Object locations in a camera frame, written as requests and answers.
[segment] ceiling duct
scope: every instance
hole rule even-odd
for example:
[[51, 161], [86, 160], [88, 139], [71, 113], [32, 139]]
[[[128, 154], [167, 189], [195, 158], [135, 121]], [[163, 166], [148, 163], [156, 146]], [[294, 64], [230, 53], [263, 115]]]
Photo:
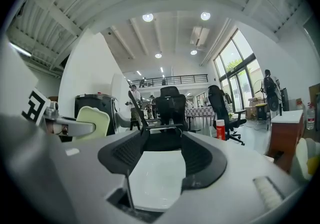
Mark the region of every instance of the ceiling duct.
[[203, 45], [206, 42], [209, 31], [210, 29], [208, 28], [195, 26], [191, 34], [190, 44], [193, 44], [196, 47]]

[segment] white countertop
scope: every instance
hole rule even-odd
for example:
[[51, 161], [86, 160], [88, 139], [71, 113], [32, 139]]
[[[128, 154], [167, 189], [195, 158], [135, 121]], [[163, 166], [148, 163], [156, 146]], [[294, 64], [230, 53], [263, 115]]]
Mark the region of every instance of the white countertop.
[[282, 112], [282, 116], [277, 115], [271, 120], [272, 123], [299, 123], [303, 110]]

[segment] window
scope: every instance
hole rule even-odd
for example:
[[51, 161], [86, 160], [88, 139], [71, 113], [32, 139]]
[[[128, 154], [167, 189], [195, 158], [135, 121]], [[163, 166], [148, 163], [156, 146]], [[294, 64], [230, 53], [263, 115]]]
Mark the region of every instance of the window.
[[224, 68], [224, 65], [222, 64], [220, 56], [216, 58], [215, 65], [216, 65], [216, 68], [218, 69], [220, 77], [226, 74], [225, 68]]
[[226, 73], [242, 62], [242, 58], [233, 41], [230, 41], [222, 50], [221, 58], [225, 66]]
[[262, 92], [260, 92], [261, 82], [263, 82], [264, 75], [261, 71], [260, 65], [257, 60], [254, 60], [248, 64], [248, 71], [252, 83], [252, 89], [255, 97], [263, 98]]
[[206, 93], [202, 93], [196, 97], [196, 103], [198, 107], [205, 106], [204, 101], [206, 100]]
[[248, 107], [252, 97], [263, 97], [259, 91], [259, 81], [264, 76], [252, 48], [240, 30], [230, 38], [214, 63], [222, 90], [228, 92], [234, 101], [234, 111]]
[[238, 47], [243, 59], [246, 59], [248, 56], [250, 56], [253, 51], [250, 47], [249, 43], [245, 39], [244, 35], [238, 30], [233, 37], [233, 41]]

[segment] white ceiling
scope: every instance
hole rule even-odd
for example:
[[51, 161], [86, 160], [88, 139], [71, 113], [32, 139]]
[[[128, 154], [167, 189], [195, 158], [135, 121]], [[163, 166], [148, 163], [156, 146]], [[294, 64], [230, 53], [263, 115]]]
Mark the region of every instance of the white ceiling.
[[[190, 57], [194, 26], [210, 29], [195, 58], [203, 65], [234, 21], [277, 41], [307, 7], [304, 0], [27, 0], [8, 36], [30, 51], [32, 60], [44, 69], [61, 74], [60, 63], [89, 27], [94, 33], [102, 32], [123, 72], [139, 68], [151, 77], [160, 66], [166, 70], [172, 66], [170, 56]], [[201, 12], [210, 12], [210, 20], [202, 21]], [[154, 21], [144, 22], [146, 13], [154, 13]], [[156, 61], [158, 52], [167, 58]]]

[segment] light green chair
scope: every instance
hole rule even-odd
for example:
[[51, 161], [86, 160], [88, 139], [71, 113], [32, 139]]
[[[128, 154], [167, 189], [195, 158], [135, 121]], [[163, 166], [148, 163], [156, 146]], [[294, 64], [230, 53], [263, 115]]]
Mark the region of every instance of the light green chair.
[[73, 137], [75, 140], [88, 140], [93, 138], [106, 137], [108, 132], [108, 127], [110, 123], [110, 117], [107, 113], [100, 111], [98, 108], [92, 108], [90, 106], [83, 106], [76, 118], [77, 122], [90, 122], [95, 125], [95, 130], [92, 133]]

